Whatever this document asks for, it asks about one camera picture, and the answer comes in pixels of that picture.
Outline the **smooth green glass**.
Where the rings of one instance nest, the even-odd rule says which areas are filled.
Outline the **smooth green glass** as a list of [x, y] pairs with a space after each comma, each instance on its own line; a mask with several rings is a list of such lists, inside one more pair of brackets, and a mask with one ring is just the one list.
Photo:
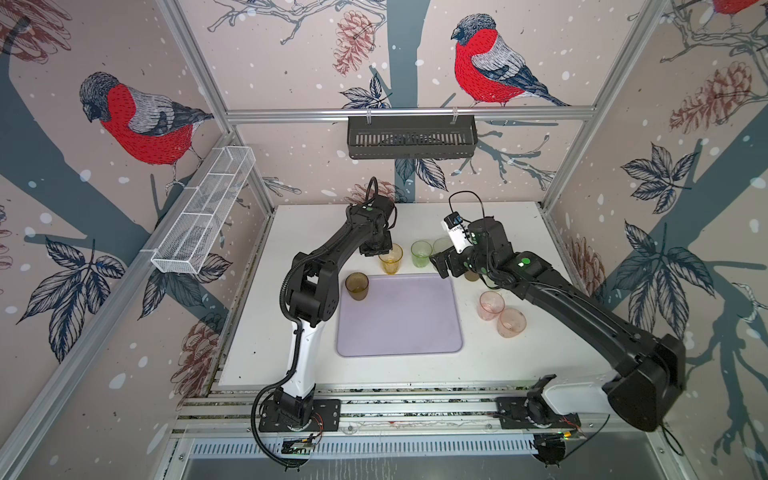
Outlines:
[[425, 268], [430, 264], [433, 246], [429, 241], [418, 240], [410, 248], [412, 263], [416, 268]]

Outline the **tall pale green textured glass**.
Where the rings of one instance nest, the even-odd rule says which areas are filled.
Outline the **tall pale green textured glass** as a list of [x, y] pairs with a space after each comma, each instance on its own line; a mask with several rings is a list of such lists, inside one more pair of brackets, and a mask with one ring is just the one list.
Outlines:
[[448, 236], [441, 237], [433, 243], [432, 254], [436, 255], [438, 253], [444, 252], [449, 250], [452, 246], [453, 242]]

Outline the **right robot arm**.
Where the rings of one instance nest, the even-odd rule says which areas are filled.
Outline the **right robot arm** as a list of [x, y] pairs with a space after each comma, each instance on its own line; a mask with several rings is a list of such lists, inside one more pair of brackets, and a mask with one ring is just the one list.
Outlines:
[[491, 216], [466, 222], [452, 212], [442, 222], [452, 247], [430, 261], [443, 278], [472, 271], [497, 288], [537, 306], [586, 341], [608, 362], [605, 374], [581, 378], [547, 375], [529, 396], [529, 414], [615, 414], [652, 432], [685, 389], [685, 347], [676, 337], [659, 338], [589, 298], [550, 263], [531, 251], [514, 251], [503, 225]]

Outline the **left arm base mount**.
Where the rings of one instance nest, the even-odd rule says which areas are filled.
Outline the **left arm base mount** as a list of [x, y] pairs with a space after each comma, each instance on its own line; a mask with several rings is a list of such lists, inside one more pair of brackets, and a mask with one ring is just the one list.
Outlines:
[[265, 400], [257, 409], [260, 433], [336, 432], [339, 429], [341, 401], [338, 399], [297, 400], [282, 396]]

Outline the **smooth yellow glass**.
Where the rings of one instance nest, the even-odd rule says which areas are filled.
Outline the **smooth yellow glass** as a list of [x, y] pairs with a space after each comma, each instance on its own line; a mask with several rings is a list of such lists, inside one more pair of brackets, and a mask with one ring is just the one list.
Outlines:
[[387, 275], [395, 275], [401, 267], [403, 258], [403, 249], [397, 243], [393, 243], [391, 249], [378, 256], [381, 268]]

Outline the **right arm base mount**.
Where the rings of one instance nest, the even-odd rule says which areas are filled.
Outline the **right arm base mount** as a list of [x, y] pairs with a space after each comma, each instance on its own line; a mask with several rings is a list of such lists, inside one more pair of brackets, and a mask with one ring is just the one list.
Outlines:
[[495, 399], [498, 419], [504, 430], [575, 429], [581, 428], [577, 414], [557, 414], [544, 400], [543, 390], [555, 375], [541, 377], [524, 396], [502, 396]]

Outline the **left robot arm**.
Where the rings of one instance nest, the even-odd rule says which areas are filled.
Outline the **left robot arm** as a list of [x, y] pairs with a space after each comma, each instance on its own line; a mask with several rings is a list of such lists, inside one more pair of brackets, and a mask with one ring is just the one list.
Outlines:
[[391, 250], [395, 203], [387, 198], [350, 205], [342, 226], [314, 251], [295, 255], [279, 294], [281, 312], [295, 324], [285, 394], [307, 399], [316, 385], [316, 361], [325, 323], [340, 299], [340, 271], [356, 252], [374, 257]]

